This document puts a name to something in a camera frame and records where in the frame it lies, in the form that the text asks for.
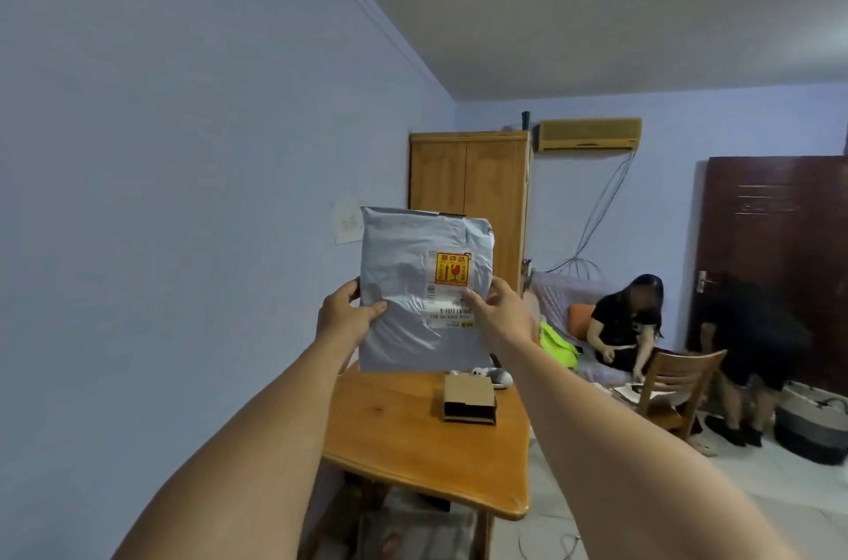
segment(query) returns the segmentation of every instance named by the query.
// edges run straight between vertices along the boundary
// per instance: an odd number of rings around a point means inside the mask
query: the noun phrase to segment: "neon green cloth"
[[[578,356],[580,351],[567,341],[562,339],[557,334],[557,331],[550,327],[549,324],[542,322],[542,329],[539,331],[539,345],[551,355],[557,362],[560,362],[567,368],[575,368],[578,365]]]

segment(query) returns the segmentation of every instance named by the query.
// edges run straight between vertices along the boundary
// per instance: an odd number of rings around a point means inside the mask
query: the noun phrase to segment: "small cardboard box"
[[[488,377],[444,376],[444,421],[495,425],[498,402]]]

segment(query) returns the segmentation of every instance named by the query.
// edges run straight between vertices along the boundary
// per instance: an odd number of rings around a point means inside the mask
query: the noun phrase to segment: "hand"
[[[538,330],[536,321],[521,297],[502,278],[492,277],[492,287],[485,301],[468,288],[462,296],[472,307],[475,323],[489,340],[488,346],[495,355],[499,356],[505,345],[534,341]]]
[[[386,301],[377,301],[373,306],[352,307],[350,302],[360,297],[360,280],[348,281],[324,299],[318,311],[318,326],[315,340],[331,339],[344,344],[353,352],[366,338],[371,322],[388,308]]]

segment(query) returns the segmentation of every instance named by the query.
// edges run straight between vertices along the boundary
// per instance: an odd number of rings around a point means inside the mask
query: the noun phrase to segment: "air conditioner unit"
[[[635,149],[642,137],[641,118],[577,118],[541,121],[537,151],[552,149]]]

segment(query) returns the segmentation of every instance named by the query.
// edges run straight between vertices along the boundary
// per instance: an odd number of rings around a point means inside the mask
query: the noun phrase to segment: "plastic mailer bag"
[[[388,310],[360,347],[364,373],[489,366],[463,288],[492,283],[492,226],[482,218],[363,207],[360,294]]]

